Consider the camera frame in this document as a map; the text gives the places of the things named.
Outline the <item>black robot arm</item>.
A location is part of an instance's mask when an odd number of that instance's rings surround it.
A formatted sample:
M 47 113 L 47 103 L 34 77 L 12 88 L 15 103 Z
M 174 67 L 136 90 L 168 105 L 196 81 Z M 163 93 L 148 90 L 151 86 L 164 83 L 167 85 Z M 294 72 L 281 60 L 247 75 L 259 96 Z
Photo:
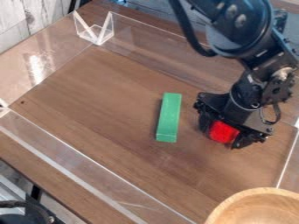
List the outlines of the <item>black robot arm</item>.
M 281 117 L 279 104 L 293 97 L 299 55 L 285 35 L 285 22 L 269 0 L 168 0 L 191 48 L 245 67 L 226 94 L 200 92 L 194 107 L 209 139 L 242 149 L 263 143 Z

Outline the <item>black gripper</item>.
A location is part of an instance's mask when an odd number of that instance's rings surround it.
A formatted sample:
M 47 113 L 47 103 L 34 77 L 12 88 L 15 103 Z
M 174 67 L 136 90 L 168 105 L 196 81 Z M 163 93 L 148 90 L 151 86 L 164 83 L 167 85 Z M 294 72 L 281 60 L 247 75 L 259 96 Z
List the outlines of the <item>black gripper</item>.
M 262 108 L 242 107 L 231 93 L 199 93 L 194 108 L 199 112 L 199 128 L 203 133 L 215 121 L 222 121 L 239 131 L 231 135 L 230 148 L 243 149 L 263 143 L 274 134 L 273 125 L 262 119 Z

